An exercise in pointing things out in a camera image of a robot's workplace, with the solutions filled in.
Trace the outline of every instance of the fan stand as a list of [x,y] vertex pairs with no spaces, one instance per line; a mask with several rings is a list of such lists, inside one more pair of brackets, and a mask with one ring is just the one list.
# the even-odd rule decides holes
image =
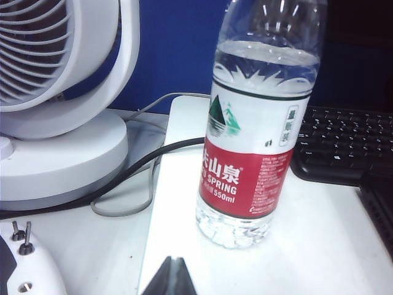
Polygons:
[[108,183],[128,152],[126,125],[105,110],[43,140],[1,137],[0,210],[33,210],[78,199]]

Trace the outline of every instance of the bottle label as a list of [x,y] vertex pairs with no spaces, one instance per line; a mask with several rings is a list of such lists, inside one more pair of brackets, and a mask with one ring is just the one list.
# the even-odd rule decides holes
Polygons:
[[276,208],[308,99],[213,83],[200,182],[209,206],[250,219]]

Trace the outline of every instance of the power cord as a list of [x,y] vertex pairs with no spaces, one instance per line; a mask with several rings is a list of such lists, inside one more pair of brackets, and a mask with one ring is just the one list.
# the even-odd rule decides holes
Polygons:
[[[196,97],[203,97],[203,98],[210,98],[210,95],[208,94],[203,94],[203,93],[193,93],[193,92],[172,92],[172,93],[168,93],[166,95],[161,96],[159,99],[155,100],[153,103],[147,105],[145,108],[142,108],[141,110],[139,110],[138,112],[135,112],[134,114],[132,114],[130,117],[127,117],[126,119],[124,119],[125,122],[129,122],[129,121],[137,121],[137,122],[144,122],[150,125],[153,125],[157,128],[160,128],[164,131],[166,131],[165,128],[159,126],[158,124],[149,122],[149,121],[145,121],[145,120],[141,120],[138,119],[137,117],[140,116],[142,113],[146,112],[147,110],[149,110],[150,108],[154,107],[156,104],[158,104],[159,102],[163,101],[165,98],[174,96],[174,95],[188,95],[188,96],[196,96]],[[151,161],[150,163],[150,167],[149,167],[149,197],[148,199],[140,204],[137,205],[133,208],[127,209],[127,210],[122,210],[122,211],[109,211],[106,209],[102,209],[97,207],[97,203],[100,201],[101,197],[98,197],[97,199],[95,199],[94,201],[92,201],[90,203],[90,207],[93,210],[94,213],[101,215],[101,216],[106,216],[106,217],[121,217],[121,216],[129,216],[129,215],[133,215],[136,213],[141,212],[142,210],[145,210],[151,203],[154,197],[154,168],[157,164],[158,158],[155,158]],[[132,177],[144,170],[146,170],[147,167],[144,167],[142,170],[137,171],[136,173],[133,173],[132,175],[129,176]]]
[[135,112],[134,114],[132,114],[130,117],[128,117],[127,119],[125,119],[126,122],[133,120],[134,118],[136,118],[137,116],[139,116],[140,114],[146,112],[148,109],[151,109],[152,107],[154,107],[156,104],[160,103],[161,101],[163,101],[165,98],[168,98],[170,96],[173,95],[187,95],[187,96],[195,96],[195,97],[203,97],[203,98],[210,98],[209,94],[204,94],[204,93],[194,93],[194,92],[172,92],[172,93],[168,93],[166,95],[161,96],[159,99],[153,101],[151,104],[147,105],[146,107],[144,107],[143,109],[139,110],[138,112]]
[[105,186],[85,195],[82,198],[79,198],[77,200],[65,204],[52,206],[48,208],[36,209],[36,210],[25,210],[25,211],[0,210],[0,219],[14,218],[19,216],[26,216],[26,215],[33,215],[33,214],[40,214],[40,213],[49,213],[49,212],[68,210],[68,209],[89,205],[92,201],[96,200],[97,198],[101,197],[107,192],[113,190],[120,183],[128,179],[131,175],[133,175],[136,171],[138,171],[146,163],[149,163],[151,160],[163,154],[166,154],[167,152],[174,151],[176,149],[184,148],[186,146],[193,146],[196,144],[203,144],[203,143],[204,143],[204,138],[201,137],[201,138],[193,138],[190,140],[178,141],[176,143],[172,143],[167,146],[160,147],[159,149],[156,149],[155,151],[145,155],[139,161],[134,163],[130,168],[127,168],[125,171],[119,173],[112,181],[107,183]]
[[[150,125],[153,125],[157,128],[160,128],[164,131],[165,128],[162,126],[159,126],[158,124],[155,124],[153,122],[149,121],[144,121],[142,119],[137,119],[137,116],[141,115],[142,113],[146,112],[148,109],[152,108],[162,100],[164,100],[167,97],[173,96],[173,95],[188,95],[188,96],[197,96],[197,97],[202,97],[202,98],[210,98],[210,95],[203,94],[203,93],[192,93],[192,92],[173,92],[173,93],[168,93],[166,95],[161,96],[159,99],[155,100],[153,103],[149,104],[145,108],[139,110],[138,112],[132,114],[130,117],[124,119],[125,122],[129,121],[137,121],[137,122],[144,122]],[[73,209],[73,208],[78,208],[86,205],[90,205],[92,210],[99,215],[103,216],[110,216],[110,217],[118,217],[118,216],[126,216],[126,215],[131,215],[131,214],[136,214],[144,209],[146,209],[152,202],[153,196],[154,196],[154,169],[157,166],[157,164],[160,161],[160,156],[163,154],[166,154],[167,152],[174,151],[176,149],[184,148],[186,146],[193,146],[196,144],[203,144],[204,143],[204,138],[194,138],[190,140],[183,140],[179,141],[173,144],[169,144],[167,146],[162,146],[153,152],[145,155],[142,157],[139,161],[134,163],[131,167],[127,168],[125,171],[120,172],[112,181],[107,183],[105,186],[101,187],[100,189],[91,192],[77,200],[57,205],[57,206],[51,206],[47,208],[41,208],[41,209],[35,209],[35,210],[23,210],[23,211],[8,211],[8,210],[0,210],[0,220],[6,219],[6,218],[15,218],[15,217],[20,217],[20,216],[26,216],[26,215],[33,215],[33,214],[41,214],[41,213],[49,213],[49,212],[55,212],[55,211],[61,211],[61,210],[68,210],[68,209]],[[147,201],[145,201],[143,204],[140,204],[134,208],[131,208],[129,210],[125,211],[107,211],[104,209],[100,209],[96,206],[97,202],[99,201],[99,198],[102,197],[104,194],[107,192],[111,191],[113,188],[117,187],[120,183],[122,183],[124,180],[142,172],[145,171],[146,169],[149,169],[149,198]]]

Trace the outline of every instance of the clear plastic bottle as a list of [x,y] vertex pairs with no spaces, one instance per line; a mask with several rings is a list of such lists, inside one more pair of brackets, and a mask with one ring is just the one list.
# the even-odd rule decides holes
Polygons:
[[196,220],[244,248],[267,233],[319,69],[326,0],[232,0],[221,27]]

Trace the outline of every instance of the white device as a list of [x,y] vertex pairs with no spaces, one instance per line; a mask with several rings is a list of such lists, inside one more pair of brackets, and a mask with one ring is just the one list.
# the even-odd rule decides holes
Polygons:
[[1,267],[9,275],[0,281],[1,294],[67,295],[51,255],[31,233],[31,223],[27,222],[25,230],[19,230],[15,221],[13,224],[14,230],[10,222],[0,223],[0,243],[7,247],[2,248]]
[[[119,24],[105,80],[78,98],[53,99],[98,69]],[[126,126],[104,109],[130,78],[138,50],[138,0],[0,3],[0,209],[70,202],[121,170]]]

